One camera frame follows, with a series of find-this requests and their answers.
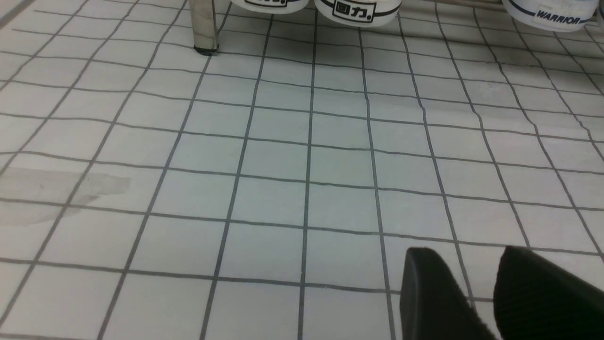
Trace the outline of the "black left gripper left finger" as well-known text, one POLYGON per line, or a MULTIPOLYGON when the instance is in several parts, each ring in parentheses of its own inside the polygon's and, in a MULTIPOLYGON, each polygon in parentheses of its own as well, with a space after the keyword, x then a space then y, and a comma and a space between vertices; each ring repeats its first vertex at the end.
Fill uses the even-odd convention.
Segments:
POLYGON ((496 339, 442 257, 427 247, 406 250, 400 316, 404 340, 496 339))

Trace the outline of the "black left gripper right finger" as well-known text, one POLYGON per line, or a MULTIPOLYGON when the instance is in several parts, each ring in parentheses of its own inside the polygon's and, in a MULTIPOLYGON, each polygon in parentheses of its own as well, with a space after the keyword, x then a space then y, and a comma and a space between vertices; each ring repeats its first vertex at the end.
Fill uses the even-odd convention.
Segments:
POLYGON ((496 325, 504 340, 601 340, 604 295, 528 249, 507 246, 494 294, 496 325))

